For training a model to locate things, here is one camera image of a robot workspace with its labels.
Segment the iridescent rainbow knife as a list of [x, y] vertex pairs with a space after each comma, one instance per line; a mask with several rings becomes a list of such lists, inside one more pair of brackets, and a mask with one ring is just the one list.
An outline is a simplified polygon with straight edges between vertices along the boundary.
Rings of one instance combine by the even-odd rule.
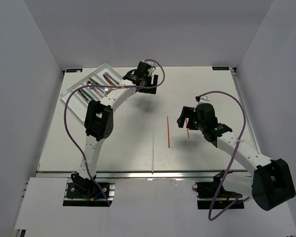
[[107, 78], [104, 74], [103, 74], [104, 79], [111, 85], [120, 85], [120, 84], [115, 84], [113, 81], [111, 81], [109, 78]]

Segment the silver ornate butter knife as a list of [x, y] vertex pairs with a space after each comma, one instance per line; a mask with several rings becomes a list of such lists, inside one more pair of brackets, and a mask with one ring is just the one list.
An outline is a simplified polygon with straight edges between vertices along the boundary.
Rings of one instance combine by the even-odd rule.
[[105, 72], [104, 75], [109, 78], [111, 81], [113, 81], [115, 84], [120, 84], [119, 81], [117, 81], [115, 78], [113, 78], [108, 72]]

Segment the silver spoon pink handle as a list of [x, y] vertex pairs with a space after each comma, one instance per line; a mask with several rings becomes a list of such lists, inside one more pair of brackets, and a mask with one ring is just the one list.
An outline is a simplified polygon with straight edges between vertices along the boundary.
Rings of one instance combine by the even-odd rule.
[[91, 90], [93, 90], [100, 98], [105, 97], [105, 93], [98, 87], [89, 87]]

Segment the silver spoon dark handle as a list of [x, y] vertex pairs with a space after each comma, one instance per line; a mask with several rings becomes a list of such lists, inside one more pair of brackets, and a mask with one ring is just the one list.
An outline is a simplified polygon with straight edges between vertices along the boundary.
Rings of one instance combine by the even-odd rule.
[[99, 87], [104, 87], [103, 85], [99, 84], [98, 82], [96, 82], [94, 79], [90, 78], [89, 79], [89, 84], [90, 85], [96, 85], [96, 86], [99, 86]]

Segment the green handle fork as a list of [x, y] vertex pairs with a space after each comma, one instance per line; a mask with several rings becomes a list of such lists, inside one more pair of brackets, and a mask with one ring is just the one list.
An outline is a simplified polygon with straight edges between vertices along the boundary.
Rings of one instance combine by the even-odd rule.
[[80, 89], [78, 93], [86, 102], [89, 102], [93, 99], [93, 97], [83, 89]]

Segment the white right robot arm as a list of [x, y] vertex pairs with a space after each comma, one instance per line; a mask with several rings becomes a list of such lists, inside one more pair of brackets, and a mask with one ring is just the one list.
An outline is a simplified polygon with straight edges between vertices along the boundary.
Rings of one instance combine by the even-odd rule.
[[221, 171], [213, 177], [211, 185], [199, 187], [202, 197], [237, 193], [252, 198], [260, 208], [269, 211], [296, 196], [288, 164], [281, 158], [274, 160], [258, 153], [238, 139], [230, 127], [218, 122], [211, 104], [200, 103], [195, 108], [184, 106], [177, 124], [180, 128], [186, 126], [189, 130], [201, 131], [206, 141], [234, 156], [250, 174], [247, 177]]

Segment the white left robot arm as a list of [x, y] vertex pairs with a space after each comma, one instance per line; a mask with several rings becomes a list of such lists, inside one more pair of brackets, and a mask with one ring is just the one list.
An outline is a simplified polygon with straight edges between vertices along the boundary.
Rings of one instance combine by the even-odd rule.
[[[158, 83], [158, 75], [153, 74], [156, 69], [155, 64], [160, 65], [155, 60], [146, 59], [139, 62], [136, 69], [127, 72], [117, 83], [110, 79], [102, 84], [87, 84], [76, 88], [69, 95], [65, 103], [64, 125], [69, 138], [82, 154], [81, 164], [78, 170], [72, 174], [72, 180], [82, 180], [77, 186], [77, 191], [83, 197], [89, 197], [94, 193], [94, 184], [90, 181], [95, 180], [102, 145], [113, 131], [114, 112], [135, 93], [156, 94], [157, 87], [162, 84]], [[83, 150], [70, 135], [67, 125], [67, 110], [69, 101], [74, 94], [86, 87], [103, 89], [104, 97], [99, 100], [92, 99], [88, 103], [84, 120], [86, 142]]]

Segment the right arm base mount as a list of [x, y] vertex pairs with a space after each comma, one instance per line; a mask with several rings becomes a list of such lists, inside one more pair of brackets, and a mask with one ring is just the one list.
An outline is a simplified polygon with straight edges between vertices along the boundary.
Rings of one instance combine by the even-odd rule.
[[[214, 194], [224, 174], [224, 170], [213, 177], [211, 182], [196, 182], [192, 185], [192, 190], [197, 193], [198, 210], [209, 210]], [[237, 197], [238, 193], [226, 191], [221, 187], [213, 209], [223, 210], [231, 204]]]

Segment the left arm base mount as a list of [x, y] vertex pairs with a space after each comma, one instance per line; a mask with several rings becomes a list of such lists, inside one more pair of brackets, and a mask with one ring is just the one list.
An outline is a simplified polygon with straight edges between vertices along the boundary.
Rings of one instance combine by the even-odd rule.
[[115, 184], [99, 182], [96, 185], [78, 173], [71, 174], [67, 182], [63, 206], [71, 207], [109, 207], [114, 197]]

